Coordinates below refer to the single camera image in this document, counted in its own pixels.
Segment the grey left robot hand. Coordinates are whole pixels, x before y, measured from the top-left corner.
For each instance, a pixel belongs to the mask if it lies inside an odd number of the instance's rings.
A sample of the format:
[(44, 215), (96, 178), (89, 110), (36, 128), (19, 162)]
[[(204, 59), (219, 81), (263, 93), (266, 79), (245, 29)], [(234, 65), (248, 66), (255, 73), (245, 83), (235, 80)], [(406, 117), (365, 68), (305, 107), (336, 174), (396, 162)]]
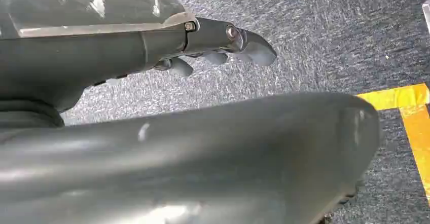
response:
[(1, 223), (318, 223), (350, 200), (379, 115), (302, 92), (97, 124), (61, 113), (84, 90), (183, 56), (260, 66), (261, 36), (179, 0), (1, 0)]

